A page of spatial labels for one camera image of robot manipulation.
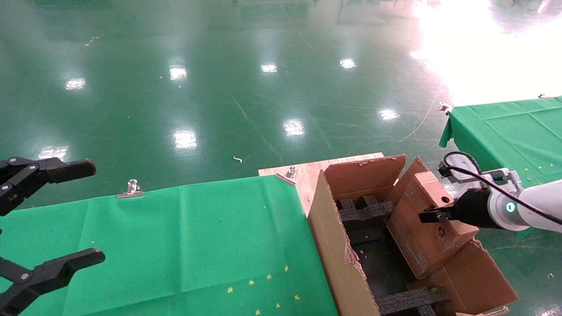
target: epoxy floor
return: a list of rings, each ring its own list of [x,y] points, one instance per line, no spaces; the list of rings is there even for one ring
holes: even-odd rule
[[[25,206],[372,152],[434,169],[456,106],[562,94],[561,0],[0,2],[0,159],[88,157]],[[524,132],[514,127],[516,132]],[[242,159],[242,163],[233,157]],[[478,236],[520,301],[562,315],[562,239]]]

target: green indicator light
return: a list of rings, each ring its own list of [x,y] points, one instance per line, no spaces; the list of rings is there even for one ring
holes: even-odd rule
[[[510,213],[515,212],[515,208],[516,208],[516,206],[515,206],[515,203],[513,203],[513,202],[509,202],[505,205],[505,210],[510,212]]]

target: wooden board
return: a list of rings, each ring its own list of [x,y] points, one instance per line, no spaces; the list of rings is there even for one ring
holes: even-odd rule
[[[338,159],[322,160],[308,162],[306,164],[295,165],[297,167],[297,174],[294,179],[297,182],[298,196],[301,198],[302,208],[305,210],[305,214],[308,217],[310,211],[310,205],[312,204],[312,199],[314,198],[314,192],[316,191],[316,183],[318,182],[318,174],[320,170],[325,170],[330,164],[339,164],[342,162],[366,160],[384,157],[381,152],[375,154],[359,155]],[[272,175],[276,173],[286,174],[290,166],[267,168],[258,170],[259,175]]]

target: small cardboard box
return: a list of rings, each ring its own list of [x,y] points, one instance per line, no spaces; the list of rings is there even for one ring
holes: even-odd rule
[[[452,197],[431,171],[416,173],[388,221],[388,230],[416,278],[441,269],[478,232],[477,227],[458,220],[420,222],[421,211],[445,206],[451,201]]]
[[[446,195],[442,195],[442,186],[437,185],[426,173],[428,168],[418,158],[397,181],[405,165],[406,157],[398,155],[333,164],[320,171],[308,220],[341,316],[373,316],[380,313],[359,258],[350,245],[334,199],[355,200],[363,195],[374,195],[378,201],[395,201],[402,209],[400,211],[397,207],[399,213],[393,220],[395,228],[401,228],[402,223],[412,223],[411,218],[417,218],[417,214],[426,208],[418,207],[426,203],[435,203],[436,206],[444,204],[441,197]],[[454,315],[457,312],[476,315],[515,301],[517,295],[489,253],[478,241],[471,239],[474,228],[458,227],[458,224],[461,223],[427,224],[427,227],[421,228],[421,232],[417,232],[415,226],[412,226],[411,231],[394,230],[392,235],[398,239],[398,245],[413,245],[410,238],[427,239],[431,242],[426,244],[424,241],[421,249],[427,247],[435,251],[433,255],[443,256],[431,261],[432,264],[418,265],[429,267],[422,273],[427,276],[412,280],[406,286],[409,289],[445,287],[451,300],[436,310],[439,314]],[[441,238],[439,227],[447,238]],[[402,234],[406,237],[401,243]],[[457,234],[462,237],[448,236]],[[459,248],[463,241],[466,244],[460,245],[456,253],[437,247],[449,244]],[[418,255],[415,251],[411,251],[411,254],[413,257]]]

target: white robotic arm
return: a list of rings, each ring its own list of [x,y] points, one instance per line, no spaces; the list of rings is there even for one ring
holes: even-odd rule
[[[562,232],[562,180],[523,188],[516,171],[481,172],[474,159],[463,152],[447,154],[439,172],[466,186],[453,203],[420,213],[423,223],[449,218],[483,228],[522,231],[536,227]],[[506,184],[499,186],[494,180]]]
[[[527,207],[491,188],[488,209],[493,221],[501,228],[522,231],[535,227],[562,233],[562,225],[538,215]],[[562,216],[562,180],[523,189],[518,198],[557,218]]]

